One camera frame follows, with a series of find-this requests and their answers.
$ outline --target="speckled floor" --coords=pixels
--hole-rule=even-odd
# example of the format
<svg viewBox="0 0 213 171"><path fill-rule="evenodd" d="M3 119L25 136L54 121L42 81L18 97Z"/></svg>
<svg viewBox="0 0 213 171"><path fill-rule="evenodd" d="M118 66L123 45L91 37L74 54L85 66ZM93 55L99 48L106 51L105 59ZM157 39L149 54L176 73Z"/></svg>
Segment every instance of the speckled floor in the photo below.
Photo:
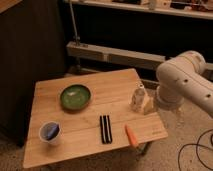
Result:
<svg viewBox="0 0 213 171"><path fill-rule="evenodd" d="M195 143L200 134L213 129L213 119L197 106L185 101L182 106L184 123L178 121L171 112L160 111L159 114L168 130L169 137L155 141L146 156L141 157L134 149L124 148L102 154L77 158L53 165L52 170L59 171L176 171L178 170L178 151L186 143ZM210 134L201 143L210 146ZM213 153L200 150L201 158L213 168ZM13 171L22 169L24 147L0 139L0 170ZM186 147L181 154L183 171L205 171L196 157L195 147ZM27 169L27 171L44 171L47 167Z"/></svg>

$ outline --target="black cable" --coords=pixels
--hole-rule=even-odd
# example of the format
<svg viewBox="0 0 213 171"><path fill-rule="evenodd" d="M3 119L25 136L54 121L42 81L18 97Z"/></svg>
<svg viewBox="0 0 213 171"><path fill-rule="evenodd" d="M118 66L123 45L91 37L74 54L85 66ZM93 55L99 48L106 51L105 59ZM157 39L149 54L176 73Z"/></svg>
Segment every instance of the black cable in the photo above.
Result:
<svg viewBox="0 0 213 171"><path fill-rule="evenodd" d="M200 156L199 156L199 153L198 153L198 147L202 147L202 148L208 149L208 150L210 150L210 151L213 151L213 148L210 148L210 147L208 147L208 146L199 144L201 138L202 138L205 134L207 134L207 133L209 133L209 132L212 132L212 131L213 131L213 129L210 129L210 130L207 130L207 131L205 131L204 133L202 133L202 134L200 135L200 137L198 138L197 143L189 143L189 144L185 144L185 145L183 145L183 146L181 147L181 149L180 149L179 152L178 152L178 168L179 168L180 171L181 171L181 167L180 167L180 156L181 156L181 152L182 152L183 149L184 149L185 147L187 147L187 146L195 146L195 147L196 147L196 155L197 155L197 157L198 157L199 162L200 162L205 168L207 168L207 169L209 169L209 170L213 170L213 168L210 168L209 166L207 166L207 165L201 160L201 158L200 158ZM210 137L210 143L211 143L211 145L212 145L212 147L213 147L213 134L212 134L211 137Z"/></svg>
<svg viewBox="0 0 213 171"><path fill-rule="evenodd" d="M205 131L203 134L201 134L200 137L199 137L198 140L197 140L197 145L200 143L200 139L201 139L205 134L207 134L207 133L209 133L209 132L212 132L212 131L213 131L213 129L208 130L208 131ZM207 168L207 169L209 169L209 170L213 170L213 168L210 168L209 166L207 166L207 165L201 160L201 158L200 158L200 156L199 156L199 154L198 154L198 146L196 146L196 155L197 155L197 158L198 158L199 162L200 162L205 168Z"/></svg>

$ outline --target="cable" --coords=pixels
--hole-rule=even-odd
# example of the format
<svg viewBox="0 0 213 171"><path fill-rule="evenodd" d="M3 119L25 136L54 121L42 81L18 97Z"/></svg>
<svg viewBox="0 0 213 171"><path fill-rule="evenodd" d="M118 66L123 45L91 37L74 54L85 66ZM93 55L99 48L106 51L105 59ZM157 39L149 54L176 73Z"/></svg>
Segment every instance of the cable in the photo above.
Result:
<svg viewBox="0 0 213 171"><path fill-rule="evenodd" d="M199 162L200 162L205 168L207 168L207 169L209 169L209 170L213 170L213 168L210 168L209 166L207 166L207 165L201 160L201 158L200 158L200 156L199 156L199 153L198 153L198 147L202 147L202 148L204 148L204 149L208 149L208 150L210 150L210 151L213 151L213 148L210 148L210 147L208 147L208 146L199 144L201 138L202 138L204 135L206 135L207 133L209 133L209 132L213 132L213 129L207 130L207 131L205 131L204 133L202 133L202 134L200 135L200 137L198 138L197 143L189 143L189 144L185 144L185 145L183 145L183 146L181 147L181 149L180 149L179 152L178 152L178 168L179 168L180 171L181 171L181 166L180 166L181 152L182 152L183 149L184 149L185 147L187 147L187 146L195 146L195 147L196 147L196 155L197 155L197 158L198 158ZM212 147L213 147L213 133L212 133L211 136L210 136L210 143L211 143L211 145L212 145Z"/></svg>
<svg viewBox="0 0 213 171"><path fill-rule="evenodd" d="M70 13L71 13L71 17L72 17L73 29L74 29L74 34L75 34L75 43L76 43L76 45L79 45L79 36L78 36L78 31L77 31L76 22L75 22L75 14L74 14L74 10L73 10L72 0L69 0L69 5L70 5Z"/></svg>
<svg viewBox="0 0 213 171"><path fill-rule="evenodd" d="M199 144L200 139L201 139L205 134L207 134L207 133L209 133L209 132L212 132L212 131L213 131L213 129L208 130L208 131L205 131L203 134L201 134L200 137L199 137L198 140L197 140L197 145ZM198 146L196 146L196 155L197 155L197 158L198 158L199 162L200 162L205 168L207 168L207 169L209 169L209 170L213 170L213 168L210 168L209 166L207 166L207 165L201 160L201 158L200 158L200 156L199 156L199 154L198 154Z"/></svg>

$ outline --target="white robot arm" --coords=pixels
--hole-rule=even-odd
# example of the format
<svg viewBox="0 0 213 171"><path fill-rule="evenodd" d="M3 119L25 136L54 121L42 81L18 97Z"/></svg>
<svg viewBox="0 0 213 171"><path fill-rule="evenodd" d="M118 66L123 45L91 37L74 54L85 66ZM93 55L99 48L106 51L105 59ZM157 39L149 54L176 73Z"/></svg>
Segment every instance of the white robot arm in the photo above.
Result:
<svg viewBox="0 0 213 171"><path fill-rule="evenodd" d="M159 65L156 105L166 110L178 109L185 97L213 118L213 84L200 76L205 64L200 53L187 51Z"/></svg>

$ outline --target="small white figurine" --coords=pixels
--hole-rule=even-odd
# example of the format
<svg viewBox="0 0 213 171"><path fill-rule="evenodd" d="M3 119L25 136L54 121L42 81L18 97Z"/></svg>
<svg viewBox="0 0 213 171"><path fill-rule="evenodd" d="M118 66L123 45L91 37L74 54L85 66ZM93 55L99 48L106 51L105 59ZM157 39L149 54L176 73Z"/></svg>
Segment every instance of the small white figurine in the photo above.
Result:
<svg viewBox="0 0 213 171"><path fill-rule="evenodd" d="M132 102L131 102L130 106L133 111L135 111L135 112L140 111L144 96L145 96L145 88L144 88L143 84L141 84L139 86L139 88L137 88L134 91L134 94L132 96Z"/></svg>

